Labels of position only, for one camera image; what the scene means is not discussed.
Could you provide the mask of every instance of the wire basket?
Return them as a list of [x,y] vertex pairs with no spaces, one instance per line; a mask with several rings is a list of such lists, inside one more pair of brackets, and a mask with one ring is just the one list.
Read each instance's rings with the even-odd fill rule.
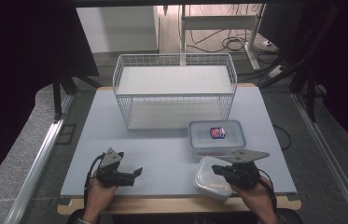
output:
[[229,54],[123,54],[113,90],[129,130],[187,128],[229,117],[237,74]]

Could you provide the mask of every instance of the floor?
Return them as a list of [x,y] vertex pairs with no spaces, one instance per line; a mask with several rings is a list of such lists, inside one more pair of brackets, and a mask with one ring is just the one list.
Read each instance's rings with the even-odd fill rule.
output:
[[[246,7],[226,6],[219,9],[219,13],[235,13],[236,8],[243,12]],[[177,7],[170,7],[167,17],[160,17],[160,27],[174,27],[174,29],[165,31],[160,28],[160,42],[177,43],[168,46],[160,45],[160,53],[179,52],[179,35],[176,29],[177,12]],[[192,6],[191,13],[207,14],[209,10],[207,6]],[[195,42],[212,34],[207,32],[209,31],[206,31],[206,33],[193,32]],[[216,40],[212,40],[212,37],[208,38],[208,41],[202,41],[197,47],[206,50],[219,49],[222,46],[221,40],[226,38],[228,33],[221,32],[218,34],[221,35],[220,37],[214,35],[213,38],[216,38]],[[231,31],[230,34],[240,35],[241,38],[244,38],[245,35],[244,31]],[[190,31],[187,33],[187,43],[191,43],[188,38],[191,38]],[[264,48],[262,42],[263,37],[258,35],[256,46],[259,49]],[[192,47],[187,47],[187,51],[199,52]],[[111,77],[118,55],[119,53],[94,54],[100,76],[93,77],[93,79],[105,86],[111,86]],[[232,52],[231,55],[237,73],[243,74],[238,76],[239,81],[258,84],[269,78],[268,76],[252,74],[252,68],[243,50]],[[258,55],[262,68],[269,66],[276,57],[262,51],[259,51]],[[304,223],[348,223],[348,199],[343,196],[342,188],[332,174],[331,167],[327,165],[327,161],[322,156],[323,152],[307,126],[306,120],[300,114],[293,94],[288,90],[287,86],[291,78],[282,79],[267,89],[261,89],[261,92],[272,124],[288,133],[286,135],[280,128],[275,129],[281,147],[285,148],[284,156],[299,191],[293,197],[301,198],[302,201],[302,207],[297,212]],[[87,83],[76,78],[75,83],[78,92],[74,96],[70,112],[67,114],[54,148],[51,150],[46,168],[40,176],[32,199],[26,211],[23,211],[21,223],[66,223],[68,219],[66,216],[57,214],[56,204],[66,175],[66,169],[76,149],[82,125],[87,117],[95,93],[95,89]],[[22,183],[43,144],[54,118],[51,86],[40,90],[35,101],[36,106],[31,117],[0,167],[0,223],[3,223],[7,218],[7,214],[16,200]],[[322,98],[316,99],[314,112],[318,130],[323,134],[324,140],[348,178],[348,133],[328,113],[323,105]]]

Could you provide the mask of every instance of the clear plastic lid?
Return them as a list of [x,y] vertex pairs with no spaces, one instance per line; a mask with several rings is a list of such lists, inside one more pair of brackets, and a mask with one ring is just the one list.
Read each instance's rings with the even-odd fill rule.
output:
[[214,157],[203,157],[195,177],[195,186],[206,195],[222,200],[227,199],[233,192],[231,186],[222,175],[215,175],[212,165],[226,166],[231,163]]
[[192,121],[189,138],[191,146],[197,149],[245,147],[241,124],[233,119]]

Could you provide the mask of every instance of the wall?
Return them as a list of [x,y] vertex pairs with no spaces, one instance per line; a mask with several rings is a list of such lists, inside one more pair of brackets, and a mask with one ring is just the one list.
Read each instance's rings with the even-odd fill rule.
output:
[[77,8],[92,53],[157,50],[156,7]]

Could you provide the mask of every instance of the human hand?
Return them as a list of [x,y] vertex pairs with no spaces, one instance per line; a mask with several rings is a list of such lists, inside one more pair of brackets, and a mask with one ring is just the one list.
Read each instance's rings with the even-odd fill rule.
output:
[[89,184],[89,198],[87,200],[87,207],[83,219],[90,223],[97,223],[101,213],[112,202],[117,189],[118,186],[110,188],[104,187],[99,180],[95,178],[94,173]]
[[[271,186],[271,181],[262,176],[261,180]],[[269,192],[259,183],[252,189],[244,190],[231,185],[231,188],[243,199],[245,205],[264,224],[276,224],[278,217],[273,212],[273,205]]]

